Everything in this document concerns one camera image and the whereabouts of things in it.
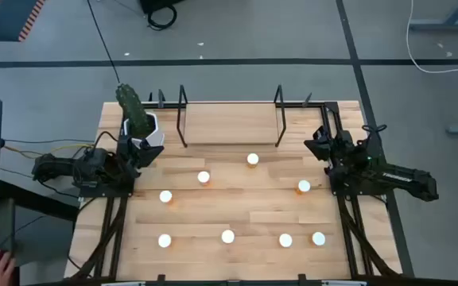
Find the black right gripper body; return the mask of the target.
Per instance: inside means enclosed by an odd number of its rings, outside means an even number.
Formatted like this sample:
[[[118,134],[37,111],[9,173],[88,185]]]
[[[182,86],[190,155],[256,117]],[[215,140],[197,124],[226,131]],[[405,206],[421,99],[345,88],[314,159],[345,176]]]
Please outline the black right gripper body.
[[[353,138],[349,131],[342,129],[332,137],[327,128],[321,127],[321,160],[327,161],[329,168],[340,164],[353,148]]]

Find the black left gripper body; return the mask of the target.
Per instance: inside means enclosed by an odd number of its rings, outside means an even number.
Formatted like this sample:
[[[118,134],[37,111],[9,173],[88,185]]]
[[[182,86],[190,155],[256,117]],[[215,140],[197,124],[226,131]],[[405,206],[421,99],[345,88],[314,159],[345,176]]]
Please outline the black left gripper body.
[[[129,135],[121,135],[118,139],[117,154],[123,159],[128,168],[137,171],[140,166],[140,151],[142,139]]]

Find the white plant pot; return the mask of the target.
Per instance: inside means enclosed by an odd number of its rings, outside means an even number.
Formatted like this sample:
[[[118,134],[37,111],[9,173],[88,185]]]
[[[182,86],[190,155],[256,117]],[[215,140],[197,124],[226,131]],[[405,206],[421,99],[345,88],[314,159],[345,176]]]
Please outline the white plant pot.
[[[147,113],[148,123],[151,125],[153,130],[149,132],[147,136],[139,135],[137,129],[133,127],[130,123],[130,119],[125,119],[123,121],[123,131],[122,135],[130,139],[130,143],[134,145],[137,149],[141,149],[141,145],[145,142],[150,147],[163,146],[165,135],[158,126],[158,118],[154,113]]]

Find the green cactus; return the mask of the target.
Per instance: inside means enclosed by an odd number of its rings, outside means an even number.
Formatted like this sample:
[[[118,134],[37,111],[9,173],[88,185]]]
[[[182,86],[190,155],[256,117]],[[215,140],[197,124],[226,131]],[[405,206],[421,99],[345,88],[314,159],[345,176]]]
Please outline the green cactus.
[[[152,120],[146,113],[137,92],[129,84],[121,83],[116,91],[118,104],[126,115],[130,133],[135,137],[147,137],[153,132]]]

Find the black equipment box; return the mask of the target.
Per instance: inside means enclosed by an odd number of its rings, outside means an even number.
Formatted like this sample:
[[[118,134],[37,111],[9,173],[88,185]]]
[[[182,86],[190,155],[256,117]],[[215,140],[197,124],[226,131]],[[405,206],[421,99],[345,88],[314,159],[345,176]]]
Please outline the black equipment box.
[[[184,0],[138,0],[144,14],[152,14],[164,8],[173,8]]]

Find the dark mat orange striped edge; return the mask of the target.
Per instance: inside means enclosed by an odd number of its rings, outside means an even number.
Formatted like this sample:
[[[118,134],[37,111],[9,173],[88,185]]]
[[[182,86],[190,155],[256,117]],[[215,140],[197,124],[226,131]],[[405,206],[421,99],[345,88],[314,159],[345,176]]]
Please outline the dark mat orange striped edge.
[[[46,0],[0,0],[0,41],[23,42]]]

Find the wooden shelf black metal frame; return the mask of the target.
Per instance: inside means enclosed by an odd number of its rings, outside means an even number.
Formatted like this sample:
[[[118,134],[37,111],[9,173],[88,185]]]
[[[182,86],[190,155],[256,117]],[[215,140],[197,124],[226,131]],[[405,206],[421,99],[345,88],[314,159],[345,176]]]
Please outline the wooden shelf black metal frame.
[[[180,86],[177,132],[189,145],[274,145],[287,129],[282,86],[271,102],[190,102]]]

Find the grey table leg frame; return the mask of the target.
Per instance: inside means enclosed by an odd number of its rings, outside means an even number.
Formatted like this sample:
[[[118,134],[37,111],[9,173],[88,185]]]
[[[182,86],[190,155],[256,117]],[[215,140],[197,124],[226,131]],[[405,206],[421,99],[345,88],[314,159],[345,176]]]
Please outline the grey table leg frame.
[[[413,19],[414,0],[410,1],[408,29],[412,31],[458,31],[458,6],[444,19]]]

